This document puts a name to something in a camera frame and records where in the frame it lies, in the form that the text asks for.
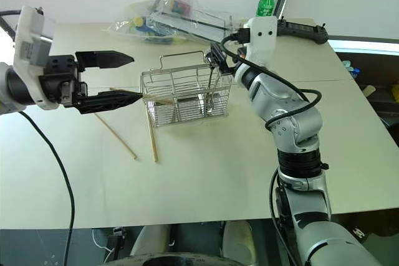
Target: cable connector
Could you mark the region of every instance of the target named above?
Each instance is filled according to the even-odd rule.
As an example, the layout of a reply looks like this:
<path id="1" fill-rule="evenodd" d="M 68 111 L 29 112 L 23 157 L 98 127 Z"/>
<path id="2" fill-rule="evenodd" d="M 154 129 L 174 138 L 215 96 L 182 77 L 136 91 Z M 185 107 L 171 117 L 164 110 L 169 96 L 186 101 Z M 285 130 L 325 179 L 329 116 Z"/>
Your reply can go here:
<path id="1" fill-rule="evenodd" d="M 247 44 L 247 43 L 249 43 L 249 40 L 250 40 L 249 28 L 240 28 L 240 29 L 238 29 L 238 32 L 235 33 L 235 34 L 232 34 L 232 37 L 239 44 Z"/>

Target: yellow object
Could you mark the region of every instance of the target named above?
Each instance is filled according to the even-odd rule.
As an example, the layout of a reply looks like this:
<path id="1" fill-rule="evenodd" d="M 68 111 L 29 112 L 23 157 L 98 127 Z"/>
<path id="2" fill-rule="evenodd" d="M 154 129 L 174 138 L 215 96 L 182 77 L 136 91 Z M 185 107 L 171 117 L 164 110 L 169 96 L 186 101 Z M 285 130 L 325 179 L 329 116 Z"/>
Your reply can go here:
<path id="1" fill-rule="evenodd" d="M 141 17 L 135 17 L 135 18 L 133 19 L 133 23 L 134 23 L 136 26 L 141 27 L 141 26 L 144 25 L 144 19 L 141 18 Z"/>
<path id="2" fill-rule="evenodd" d="M 395 101 L 399 103 L 399 84 L 392 87 L 392 95 L 395 98 Z"/>

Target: black cable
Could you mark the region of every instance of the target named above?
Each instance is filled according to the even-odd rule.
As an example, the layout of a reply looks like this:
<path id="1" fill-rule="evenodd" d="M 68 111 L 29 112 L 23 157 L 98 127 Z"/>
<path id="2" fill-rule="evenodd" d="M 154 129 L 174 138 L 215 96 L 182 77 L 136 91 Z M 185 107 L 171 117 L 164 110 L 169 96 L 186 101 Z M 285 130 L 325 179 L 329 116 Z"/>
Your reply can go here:
<path id="1" fill-rule="evenodd" d="M 232 53 L 230 50 L 228 50 L 225 46 L 225 43 L 227 43 L 229 40 L 234 40 L 234 36 L 228 36 L 225 37 L 221 42 L 221 46 L 224 50 L 224 52 L 228 55 L 231 56 L 234 59 L 239 60 L 240 62 L 242 62 L 243 64 L 246 64 L 278 81 L 280 81 L 281 83 L 287 85 L 288 87 L 290 87 L 291 89 L 293 89 L 293 91 L 295 91 L 295 93 L 297 93 L 298 95 L 300 95 L 300 97 L 306 101 L 309 102 L 309 100 L 307 99 L 307 97 L 305 96 L 305 94 L 303 92 L 301 92 L 301 90 L 299 88 L 297 88 L 295 85 L 293 85 L 292 83 L 290 83 L 290 81 L 287 81 L 286 79 L 278 76 L 277 74 L 270 72 L 269 70 L 267 70 L 266 68 L 262 68 L 260 66 L 258 66 L 257 64 L 254 64 L 253 62 L 250 62 L 249 60 L 246 60 L 244 58 L 242 58 L 241 56 L 239 56 L 238 54 Z"/>
<path id="2" fill-rule="evenodd" d="M 0 16 L 11 16 L 11 15 L 19 15 L 21 13 L 21 10 L 13 10 L 13 11 L 1 11 Z"/>
<path id="3" fill-rule="evenodd" d="M 270 120 L 268 120 L 266 122 L 266 124 L 264 124 L 264 126 L 266 127 L 266 129 L 268 129 L 270 131 L 270 124 L 273 123 L 274 121 L 278 121 L 281 120 L 282 118 L 287 118 L 288 116 L 292 116 L 292 115 L 296 115 L 297 113 L 301 113 L 304 112 L 310 108 L 312 108 L 313 106 L 315 106 L 316 104 L 318 104 L 322 98 L 322 93 L 320 93 L 318 90 L 307 90 L 307 89 L 301 89 L 302 92 L 304 93 L 313 93 L 314 95 L 316 95 L 316 99 L 314 99 L 313 101 L 311 101 L 309 104 L 295 109 L 291 112 L 286 112 L 283 113 L 281 115 L 275 116 L 274 118 L 271 118 Z"/>
<path id="4" fill-rule="evenodd" d="M 74 219 L 75 219 L 75 200 L 74 200 L 74 194 L 72 193 L 72 188 L 70 187 L 69 179 L 67 172 L 65 171 L 64 165 L 62 164 L 61 159 L 59 158 L 54 146 L 52 143 L 49 141 L 49 139 L 44 135 L 42 130 L 35 124 L 34 120 L 30 118 L 29 115 L 27 115 L 24 112 L 19 112 L 24 118 L 28 120 L 29 123 L 35 128 L 35 130 L 38 132 L 38 134 L 43 138 L 43 140 L 47 143 L 47 145 L 50 147 L 50 150 L 54 154 L 60 169 L 62 171 L 62 175 L 64 176 L 65 183 L 67 185 L 68 193 L 69 193 L 69 198 L 70 198 L 70 222 L 69 222 L 69 231 L 68 231 L 68 237 L 67 237 L 67 243 L 65 245 L 65 252 L 64 252 L 64 261 L 62 263 L 63 266 L 67 266 L 68 263 L 68 253 L 69 253 L 69 244 L 70 244 L 70 238 L 72 236 L 72 228 L 74 226 Z"/>
<path id="5" fill-rule="evenodd" d="M 276 215 L 275 215 L 275 213 L 274 213 L 274 206 L 273 206 L 273 187 L 274 187 L 274 181 L 276 180 L 277 175 L 278 175 L 278 169 L 276 168 L 276 170 L 275 170 L 275 172 L 274 172 L 274 174 L 273 174 L 273 176 L 272 176 L 272 179 L 271 179 L 271 182 L 270 182 L 270 188 L 269 188 L 269 207 L 270 207 L 270 214 L 271 214 L 271 217 L 272 217 L 272 221 L 273 221 L 273 224 L 274 224 L 274 228 L 276 229 L 277 234 L 278 234 L 278 236 L 279 236 L 279 238 L 280 238 L 280 240 L 281 240 L 281 242 L 282 242 L 284 248 L 285 248 L 286 251 L 287 251 L 287 254 L 288 254 L 289 259 L 291 260 L 291 263 L 293 264 L 293 266 L 299 266 L 297 260 L 296 260 L 295 257 L 294 257 L 294 254 L 292 253 L 291 249 L 289 248 L 289 245 L 288 245 L 287 241 L 285 240 L 285 238 L 283 237 L 283 235 L 282 235 L 282 233 L 281 233 L 281 231 L 280 231 L 279 225 L 277 224 Z"/>

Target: basket handle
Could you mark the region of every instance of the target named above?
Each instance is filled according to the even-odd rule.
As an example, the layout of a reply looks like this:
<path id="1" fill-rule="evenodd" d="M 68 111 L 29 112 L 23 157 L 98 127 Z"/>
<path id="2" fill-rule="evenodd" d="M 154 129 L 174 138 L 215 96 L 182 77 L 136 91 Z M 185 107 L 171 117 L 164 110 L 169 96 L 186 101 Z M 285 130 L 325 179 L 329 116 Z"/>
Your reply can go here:
<path id="1" fill-rule="evenodd" d="M 203 52 L 202 50 L 191 51 L 191 52 L 184 52 L 184 53 L 176 53 L 176 54 L 161 55 L 161 56 L 160 56 L 160 64 L 161 64 L 161 67 L 160 67 L 160 68 L 157 68 L 157 69 L 150 69 L 150 71 L 162 70 L 162 68 L 163 68 L 162 59 L 164 59 L 165 57 L 178 56 L 178 55 L 188 55 L 188 54 L 194 54 L 194 53 L 202 53 L 202 57 L 204 57 L 204 55 L 205 55 L 204 52 Z"/>

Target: green bottle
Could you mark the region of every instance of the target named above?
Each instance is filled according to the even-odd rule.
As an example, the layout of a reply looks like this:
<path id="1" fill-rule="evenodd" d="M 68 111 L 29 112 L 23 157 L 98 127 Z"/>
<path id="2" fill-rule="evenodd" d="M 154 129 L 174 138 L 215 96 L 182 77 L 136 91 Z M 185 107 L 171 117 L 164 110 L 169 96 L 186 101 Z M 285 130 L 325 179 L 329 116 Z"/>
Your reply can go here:
<path id="1" fill-rule="evenodd" d="M 259 0 L 256 17 L 271 16 L 274 9 L 274 0 Z"/>

